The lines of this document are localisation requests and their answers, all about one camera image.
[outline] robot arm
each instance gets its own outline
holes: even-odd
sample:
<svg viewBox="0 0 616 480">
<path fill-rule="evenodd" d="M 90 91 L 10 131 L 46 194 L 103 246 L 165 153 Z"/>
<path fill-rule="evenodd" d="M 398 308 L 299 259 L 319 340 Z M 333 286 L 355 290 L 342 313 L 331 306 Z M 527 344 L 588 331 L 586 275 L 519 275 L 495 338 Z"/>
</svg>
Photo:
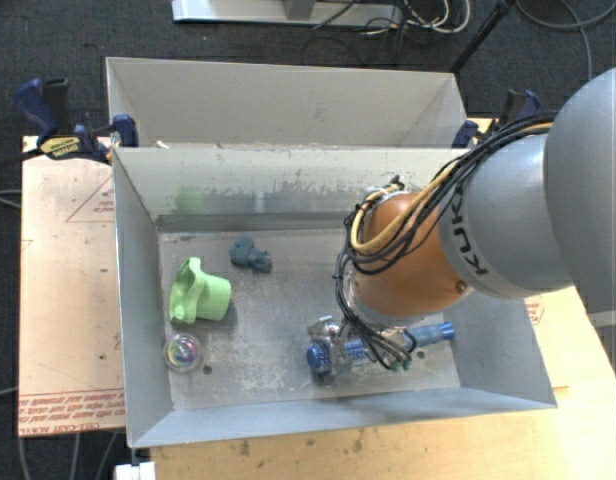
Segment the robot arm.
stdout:
<svg viewBox="0 0 616 480">
<path fill-rule="evenodd" d="M 615 156 L 616 69 L 558 114 L 503 126 L 422 192 L 398 179 L 370 192 L 334 276 L 342 324 L 309 328 L 313 371 L 360 357 L 406 367 L 415 333 L 452 337 L 412 324 L 471 289 L 521 298 L 574 284 L 589 312 L 616 309 Z"/>
<path fill-rule="evenodd" d="M 511 123 L 494 139 L 447 167 L 414 212 L 413 194 L 362 204 L 367 241 L 352 240 L 359 258 L 385 250 L 385 236 L 395 237 L 388 223 L 404 215 L 398 236 L 414 230 L 411 249 L 421 243 L 375 275 L 367 274 L 375 264 L 356 265 L 362 311 L 396 318 L 439 311 L 466 285 L 517 298 L 574 284 L 589 312 L 616 308 L 616 69 L 584 86 L 554 121 Z M 418 223 L 428 203 L 434 207 Z"/>
</svg>

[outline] blue plastic object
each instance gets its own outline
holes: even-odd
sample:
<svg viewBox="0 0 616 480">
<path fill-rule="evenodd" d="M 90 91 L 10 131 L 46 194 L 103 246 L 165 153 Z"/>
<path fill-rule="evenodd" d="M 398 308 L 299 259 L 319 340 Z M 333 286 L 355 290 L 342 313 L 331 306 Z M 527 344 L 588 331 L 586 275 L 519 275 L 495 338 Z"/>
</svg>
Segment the blue plastic object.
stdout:
<svg viewBox="0 0 616 480">
<path fill-rule="evenodd" d="M 474 121 L 466 121 L 459 131 L 455 135 L 454 140 L 452 141 L 453 148 L 467 148 L 470 144 L 470 141 L 477 134 L 477 130 L 479 129 L 479 125 Z"/>
<path fill-rule="evenodd" d="M 38 78 L 22 84 L 15 93 L 14 101 L 23 116 L 41 128 L 41 134 L 37 138 L 37 148 L 48 158 L 53 160 L 83 158 L 104 164 L 110 163 L 110 150 L 99 143 L 94 134 L 91 136 L 85 126 L 76 125 L 72 135 L 56 135 L 59 122 L 44 101 L 42 83 Z M 119 133 L 122 146 L 139 145 L 135 123 L 128 114 L 115 116 L 112 124 L 103 130 Z"/>
<path fill-rule="evenodd" d="M 15 93 L 15 105 L 28 121 L 41 128 L 40 138 L 47 138 L 59 129 L 57 119 L 44 102 L 39 78 L 28 80 L 19 87 Z"/>
<path fill-rule="evenodd" d="M 315 373 L 328 373 L 330 371 L 330 351 L 322 343 L 314 343 L 306 350 L 306 361 Z"/>
<path fill-rule="evenodd" d="M 230 261 L 236 265 L 250 266 L 260 272 L 270 272 L 272 269 L 268 252 L 255 249 L 255 242 L 248 233 L 242 233 L 228 252 Z"/>
<path fill-rule="evenodd" d="M 139 134 L 132 118 L 128 114 L 119 114 L 112 118 L 112 128 L 119 134 L 123 147 L 139 146 Z"/>
<path fill-rule="evenodd" d="M 455 328 L 450 322 L 438 325 L 425 325 L 408 329 L 410 334 L 417 340 L 417 347 L 425 347 L 443 340 L 451 340 L 455 337 Z"/>
</svg>

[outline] blue handle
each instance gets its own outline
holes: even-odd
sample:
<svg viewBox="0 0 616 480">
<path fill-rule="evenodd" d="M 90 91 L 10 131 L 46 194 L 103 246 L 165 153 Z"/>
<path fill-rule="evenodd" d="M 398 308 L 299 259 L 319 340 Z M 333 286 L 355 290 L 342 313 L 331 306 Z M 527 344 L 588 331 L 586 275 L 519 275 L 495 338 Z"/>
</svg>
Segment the blue handle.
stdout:
<svg viewBox="0 0 616 480">
<path fill-rule="evenodd" d="M 34 78 L 25 82 L 15 93 L 15 105 L 26 119 L 36 123 L 44 136 L 59 129 L 59 123 L 41 95 L 41 80 Z"/>
<path fill-rule="evenodd" d="M 128 114 L 119 114 L 113 117 L 112 127 L 119 134 L 123 147 L 136 148 L 139 146 L 139 134 L 135 123 Z"/>
</svg>

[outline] cable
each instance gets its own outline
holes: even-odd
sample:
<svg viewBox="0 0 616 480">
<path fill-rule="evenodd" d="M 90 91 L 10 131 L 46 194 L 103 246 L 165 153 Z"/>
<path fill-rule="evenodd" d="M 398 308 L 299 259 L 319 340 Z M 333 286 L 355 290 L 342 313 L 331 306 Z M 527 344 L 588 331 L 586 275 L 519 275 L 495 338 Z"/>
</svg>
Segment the cable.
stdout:
<svg viewBox="0 0 616 480">
<path fill-rule="evenodd" d="M 72 452 L 72 463 L 70 464 L 70 476 L 68 480 L 75 480 L 75 475 L 77 473 L 77 460 L 79 459 L 79 445 L 81 442 L 81 434 L 75 435 L 75 447 Z"/>
<path fill-rule="evenodd" d="M 446 24 L 446 22 L 448 21 L 448 18 L 450 17 L 450 4 L 448 0 L 442 0 L 444 4 L 444 16 L 442 18 L 435 18 L 433 20 L 425 20 L 424 18 L 422 18 L 422 16 L 417 11 L 415 11 L 415 9 L 412 6 L 414 0 L 401 0 L 401 1 L 406 7 L 406 10 L 410 12 L 410 15 L 413 18 L 415 18 L 415 21 L 407 19 L 406 23 L 414 27 L 432 30 L 433 32 L 439 32 L 441 34 L 456 34 L 464 30 L 468 26 L 468 23 L 470 22 L 470 17 L 471 17 L 470 0 L 461 0 L 465 8 L 463 21 L 459 25 L 453 26 L 451 28 L 443 27 L 443 25 Z"/>
<path fill-rule="evenodd" d="M 32 480 L 30 476 L 30 470 L 28 469 L 28 463 L 26 462 L 26 450 L 24 449 L 24 441 L 21 438 L 17 438 L 17 445 L 19 447 L 19 463 L 21 464 L 21 470 L 26 480 Z"/>
<path fill-rule="evenodd" d="M 8 395 L 10 393 L 14 393 L 15 391 L 17 391 L 19 388 L 14 387 L 14 388 L 6 388 L 6 389 L 1 389 L 0 390 L 0 396 L 4 396 L 4 395 Z"/>
<path fill-rule="evenodd" d="M 97 470 L 97 476 L 95 477 L 95 480 L 101 480 L 101 475 L 103 475 L 104 469 L 106 468 L 108 456 L 110 455 L 110 451 L 112 450 L 112 447 L 115 444 L 115 441 L 117 440 L 118 435 L 119 434 L 117 434 L 116 432 L 113 433 L 112 438 L 110 439 L 110 442 L 108 443 L 108 446 L 106 448 L 106 451 L 104 452 L 104 456 L 102 457 L 101 462 L 99 463 L 99 469 Z"/>
<path fill-rule="evenodd" d="M 522 14 L 526 16 L 526 18 L 536 23 L 537 25 L 541 25 L 542 27 L 550 28 L 553 30 L 561 30 L 561 31 L 566 32 L 566 31 L 577 30 L 581 27 L 588 28 L 588 27 L 592 27 L 593 25 L 597 25 L 598 23 L 600 23 L 606 17 L 608 17 L 610 14 L 613 13 L 613 11 L 616 9 L 616 0 L 612 3 L 612 5 L 608 9 L 606 9 L 601 14 L 593 18 L 587 19 L 585 21 L 577 20 L 576 23 L 552 23 L 550 21 L 543 21 L 543 20 L 540 20 L 539 18 L 532 16 L 530 13 L 528 13 L 528 11 L 524 10 L 520 2 L 517 2 L 517 7 L 522 12 Z"/>
<path fill-rule="evenodd" d="M 21 194 L 21 190 L 0 190 L 0 196 L 6 195 L 6 194 Z M 21 205 L 17 203 L 13 203 L 12 201 L 9 201 L 8 199 L 4 199 L 3 197 L 0 197 L 0 203 L 5 204 L 6 206 L 11 206 L 12 208 L 17 208 L 21 210 Z"/>
<path fill-rule="evenodd" d="M 351 0 L 346 5 L 344 5 L 339 11 L 333 14 L 330 18 L 327 18 L 326 20 L 322 21 L 318 25 L 315 25 L 313 27 L 313 30 L 317 30 L 317 29 L 320 29 L 321 27 L 325 27 L 326 25 L 330 25 L 337 18 L 340 18 L 341 16 L 343 16 L 353 5 L 355 5 L 359 1 L 360 0 Z"/>
<path fill-rule="evenodd" d="M 585 29 L 586 27 L 591 27 L 593 25 L 596 25 L 597 23 L 605 19 L 607 16 L 609 16 L 616 9 L 616 0 L 606 11 L 604 11 L 598 16 L 595 16 L 594 18 L 591 18 L 585 21 L 579 20 L 577 13 L 566 0 L 558 0 L 558 1 L 568 10 L 572 18 L 575 20 L 575 23 L 566 25 L 562 23 L 550 23 L 548 21 L 540 20 L 538 18 L 535 18 L 526 9 L 524 9 L 524 7 L 521 5 L 519 1 L 517 2 L 517 9 L 519 9 L 519 12 L 521 12 L 521 14 L 523 14 L 530 21 L 542 27 L 546 27 L 546 28 L 549 28 L 551 30 L 555 30 L 558 32 L 570 32 L 574 30 L 579 30 L 579 33 L 581 34 L 581 38 L 584 42 L 584 47 L 586 49 L 586 66 L 587 66 L 587 71 L 588 71 L 588 80 L 592 80 L 592 53 L 590 50 L 590 43 L 588 41 L 588 34 L 586 33 Z"/>
</svg>

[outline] metal stand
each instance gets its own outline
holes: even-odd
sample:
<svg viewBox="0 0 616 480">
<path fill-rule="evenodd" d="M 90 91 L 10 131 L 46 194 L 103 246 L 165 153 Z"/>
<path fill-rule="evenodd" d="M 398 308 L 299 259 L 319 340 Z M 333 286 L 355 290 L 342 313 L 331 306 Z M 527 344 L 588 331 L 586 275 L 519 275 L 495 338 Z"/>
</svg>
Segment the metal stand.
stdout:
<svg viewBox="0 0 616 480">
<path fill-rule="evenodd" d="M 190 22 L 274 23 L 318 25 L 347 6 L 344 2 L 319 0 L 173 0 L 173 19 Z M 382 20 L 399 21 L 394 5 L 353 4 L 329 25 L 364 27 L 386 26 Z"/>
<path fill-rule="evenodd" d="M 499 2 L 497 2 L 495 9 L 490 13 L 490 16 L 488 16 L 488 19 L 481 26 L 477 35 L 470 41 L 470 44 L 450 68 L 451 73 L 458 74 L 461 71 L 461 68 L 463 68 L 470 57 L 472 57 L 472 54 L 477 51 L 477 48 L 481 46 L 481 43 L 490 35 L 501 19 L 508 14 L 508 11 L 515 5 L 516 1 L 517 0 L 499 0 Z"/>
</svg>

